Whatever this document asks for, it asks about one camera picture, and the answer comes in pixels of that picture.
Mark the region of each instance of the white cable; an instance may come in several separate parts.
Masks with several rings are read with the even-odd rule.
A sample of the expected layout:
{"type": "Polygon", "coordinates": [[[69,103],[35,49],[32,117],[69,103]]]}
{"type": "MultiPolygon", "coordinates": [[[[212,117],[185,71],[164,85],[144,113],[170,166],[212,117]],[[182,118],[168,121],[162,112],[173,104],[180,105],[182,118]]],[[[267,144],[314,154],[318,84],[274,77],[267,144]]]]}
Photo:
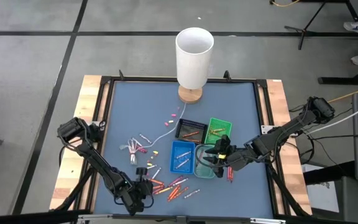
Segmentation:
{"type": "MultiPolygon", "coordinates": [[[[181,119],[181,117],[182,117],[183,114],[185,113],[185,110],[186,110],[186,103],[185,103],[185,106],[183,107],[183,111],[181,112],[181,115],[180,115],[179,119],[181,119]]],[[[162,138],[162,137],[164,137],[164,136],[170,134],[172,131],[174,131],[174,130],[178,127],[179,119],[178,119],[178,121],[177,121],[175,127],[174,127],[171,131],[169,131],[169,132],[167,132],[167,133],[161,135],[161,136],[158,137],[156,140],[154,140],[153,144],[151,144],[151,145],[149,145],[149,146],[143,146],[143,148],[152,147],[160,138],[162,138]]]]}
{"type": "Polygon", "coordinates": [[[358,114],[358,111],[355,112],[355,113],[352,114],[352,115],[347,116],[346,118],[344,118],[344,119],[342,119],[342,120],[340,120],[340,121],[336,121],[336,122],[333,123],[333,124],[330,124],[330,125],[324,126],[324,127],[322,127],[322,128],[316,129],[316,130],[314,130],[314,131],[311,131],[311,132],[307,133],[306,135],[313,134],[313,133],[315,133],[315,132],[317,132],[317,131],[321,131],[321,130],[323,130],[323,129],[329,128],[329,127],[331,127],[331,126],[334,126],[335,124],[339,124],[340,122],[345,121],[345,120],[347,120],[347,119],[349,119],[349,118],[355,116],[356,114],[358,114]]]}

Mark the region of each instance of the blue tray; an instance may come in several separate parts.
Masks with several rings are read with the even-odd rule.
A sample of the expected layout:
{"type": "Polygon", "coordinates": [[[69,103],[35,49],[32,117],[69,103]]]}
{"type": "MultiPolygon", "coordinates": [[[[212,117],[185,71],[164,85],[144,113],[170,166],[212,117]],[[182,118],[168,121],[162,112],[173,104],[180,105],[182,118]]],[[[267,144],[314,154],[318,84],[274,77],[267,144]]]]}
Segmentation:
{"type": "Polygon", "coordinates": [[[170,171],[174,173],[180,174],[193,174],[194,172],[194,149],[196,144],[193,142],[184,142],[184,141],[173,141],[172,142],[172,150],[171,150],[171,164],[170,171]],[[182,155],[183,153],[189,152],[179,159],[177,156],[182,155]],[[176,168],[182,162],[185,162],[187,159],[190,159],[188,162],[183,164],[181,167],[176,168]]]}

